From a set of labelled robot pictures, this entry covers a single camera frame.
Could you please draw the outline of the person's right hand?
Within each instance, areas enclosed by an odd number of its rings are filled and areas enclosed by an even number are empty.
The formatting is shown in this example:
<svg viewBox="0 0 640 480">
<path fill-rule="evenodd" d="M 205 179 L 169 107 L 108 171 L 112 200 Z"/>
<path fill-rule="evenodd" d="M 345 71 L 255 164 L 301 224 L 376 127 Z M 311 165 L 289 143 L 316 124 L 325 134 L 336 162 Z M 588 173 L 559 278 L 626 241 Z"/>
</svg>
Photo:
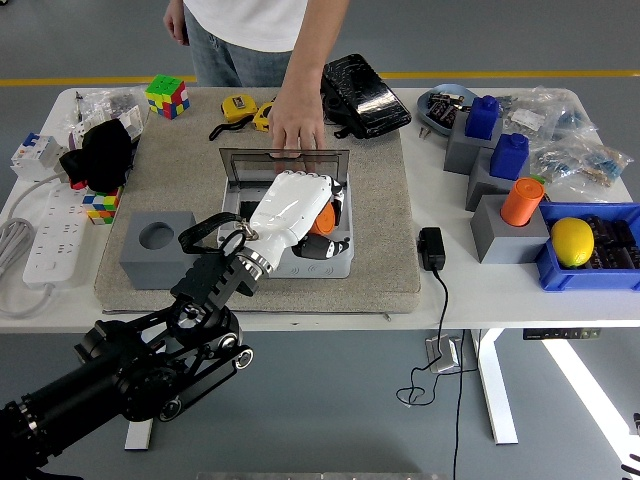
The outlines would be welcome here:
<svg viewBox="0 0 640 480">
<path fill-rule="evenodd" d="M 163 23 L 173 41 L 185 47 L 190 45 L 183 0 L 169 1 L 163 16 Z"/>
</svg>

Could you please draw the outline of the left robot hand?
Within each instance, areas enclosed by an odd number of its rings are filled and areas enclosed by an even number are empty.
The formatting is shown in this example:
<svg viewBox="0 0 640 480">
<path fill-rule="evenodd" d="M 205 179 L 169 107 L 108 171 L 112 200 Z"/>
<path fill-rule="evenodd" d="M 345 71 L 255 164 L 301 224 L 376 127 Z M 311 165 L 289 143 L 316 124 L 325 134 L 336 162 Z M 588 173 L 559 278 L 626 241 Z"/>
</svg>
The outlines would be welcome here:
<svg viewBox="0 0 640 480">
<path fill-rule="evenodd" d="M 349 249 L 332 240 L 344 203 L 343 186 L 327 175 L 286 170 L 276 176 L 248 221 L 251 239 L 242 254 L 271 273 L 283 253 L 328 260 Z"/>
</svg>

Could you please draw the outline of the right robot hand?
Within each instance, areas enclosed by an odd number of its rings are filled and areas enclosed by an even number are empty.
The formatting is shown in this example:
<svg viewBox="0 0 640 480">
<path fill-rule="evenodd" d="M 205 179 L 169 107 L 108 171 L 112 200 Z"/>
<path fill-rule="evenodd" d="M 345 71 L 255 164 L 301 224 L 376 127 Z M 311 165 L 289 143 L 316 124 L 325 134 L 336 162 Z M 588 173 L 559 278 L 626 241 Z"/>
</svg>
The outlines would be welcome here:
<svg viewBox="0 0 640 480">
<path fill-rule="evenodd" d="M 633 414 L 633 422 L 635 435 L 632 439 L 638 440 L 640 433 L 640 414 L 638 412 Z M 639 478 L 639 447 L 634 447 L 633 451 L 628 454 L 625 461 L 621 463 L 620 469 L 624 473 L 622 479 L 630 480 Z"/>
</svg>

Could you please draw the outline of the person's left hand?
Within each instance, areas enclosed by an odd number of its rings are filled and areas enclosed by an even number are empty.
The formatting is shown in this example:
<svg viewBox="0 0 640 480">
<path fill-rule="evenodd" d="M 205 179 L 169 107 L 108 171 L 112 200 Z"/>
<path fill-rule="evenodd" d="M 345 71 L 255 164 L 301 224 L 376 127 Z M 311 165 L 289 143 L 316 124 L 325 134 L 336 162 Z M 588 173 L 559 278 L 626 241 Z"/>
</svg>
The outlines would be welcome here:
<svg viewBox="0 0 640 480">
<path fill-rule="evenodd" d="M 326 148 L 326 135 L 319 93 L 281 92 L 268 115 L 272 148 L 314 150 Z"/>
</svg>

